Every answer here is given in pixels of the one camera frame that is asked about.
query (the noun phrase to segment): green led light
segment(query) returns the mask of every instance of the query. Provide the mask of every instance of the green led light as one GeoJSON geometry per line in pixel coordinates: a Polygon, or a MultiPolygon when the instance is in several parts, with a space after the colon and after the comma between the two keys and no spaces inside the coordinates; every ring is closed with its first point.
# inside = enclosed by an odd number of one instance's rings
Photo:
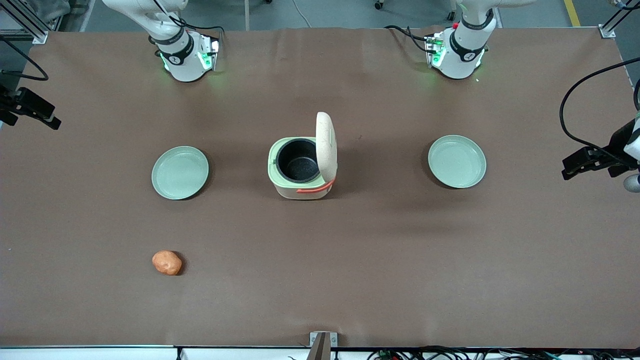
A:
{"type": "Polygon", "coordinates": [[[205,70],[211,69],[211,57],[209,55],[198,53],[198,57],[200,59],[200,63],[205,70]]]}
{"type": "Polygon", "coordinates": [[[167,65],[166,60],[164,59],[164,56],[162,54],[160,54],[160,59],[162,59],[162,63],[164,64],[164,69],[169,71],[169,65],[167,65]]]}
{"type": "Polygon", "coordinates": [[[446,55],[445,52],[438,52],[434,54],[433,61],[432,61],[433,66],[439,67],[440,65],[442,65],[442,60],[444,59],[445,55],[446,55]]]}

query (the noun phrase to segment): gray floor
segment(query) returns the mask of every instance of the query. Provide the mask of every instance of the gray floor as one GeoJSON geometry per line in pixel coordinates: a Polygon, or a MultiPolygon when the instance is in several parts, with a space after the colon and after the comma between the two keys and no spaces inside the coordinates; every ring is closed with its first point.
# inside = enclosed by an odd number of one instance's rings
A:
{"type": "Polygon", "coordinates": [[[562,0],[538,0],[521,8],[501,8],[505,28],[567,28],[571,20],[562,0]]]}
{"type": "MultiPolygon", "coordinates": [[[[376,10],[372,0],[297,0],[311,26],[318,28],[382,28],[390,24],[419,28],[434,24],[450,25],[449,0],[388,0],[376,10]]],[[[251,30],[305,28],[302,17],[291,0],[250,0],[251,30]]],[[[196,26],[223,26],[228,30],[244,30],[242,0],[190,0],[182,17],[196,26]]],[[[127,17],[107,8],[97,0],[86,31],[142,31],[127,17]]]]}

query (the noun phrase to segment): orange handle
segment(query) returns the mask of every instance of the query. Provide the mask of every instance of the orange handle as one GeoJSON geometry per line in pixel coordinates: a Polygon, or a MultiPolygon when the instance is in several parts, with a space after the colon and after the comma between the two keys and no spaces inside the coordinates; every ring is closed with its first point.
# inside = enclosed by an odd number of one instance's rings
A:
{"type": "Polygon", "coordinates": [[[335,181],[335,178],[333,178],[333,180],[329,181],[328,183],[320,186],[319,188],[315,188],[315,189],[297,189],[296,193],[319,193],[319,192],[323,192],[323,191],[329,189],[331,187],[331,185],[333,185],[334,181],[335,181]]]}

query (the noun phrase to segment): metal frame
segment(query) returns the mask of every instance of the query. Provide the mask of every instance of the metal frame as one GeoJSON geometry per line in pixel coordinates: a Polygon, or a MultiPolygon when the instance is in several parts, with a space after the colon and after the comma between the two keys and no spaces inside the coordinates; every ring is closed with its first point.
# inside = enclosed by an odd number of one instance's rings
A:
{"type": "Polygon", "coordinates": [[[60,26],[61,17],[47,24],[20,0],[0,0],[0,8],[4,9],[24,29],[0,30],[3,35],[8,35],[12,38],[33,37],[34,44],[44,44],[47,41],[48,32],[57,30],[60,26]]]}
{"type": "MultiPolygon", "coordinates": [[[[640,0],[627,0],[626,6],[633,7],[638,4],[640,4],[640,0]]],[[[604,25],[599,24],[598,29],[600,30],[600,36],[602,36],[602,38],[615,38],[616,32],[613,31],[613,29],[630,13],[630,10],[618,10],[604,25]]]]}

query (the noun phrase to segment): yellow floor line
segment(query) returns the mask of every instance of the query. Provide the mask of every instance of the yellow floor line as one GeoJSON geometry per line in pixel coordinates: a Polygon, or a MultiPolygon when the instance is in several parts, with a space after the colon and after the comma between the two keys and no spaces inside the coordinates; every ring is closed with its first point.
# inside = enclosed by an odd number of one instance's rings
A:
{"type": "Polygon", "coordinates": [[[566,7],[566,12],[569,13],[571,26],[580,26],[580,20],[578,19],[578,14],[575,12],[575,7],[573,7],[573,1],[564,0],[564,6],[566,7]]]}

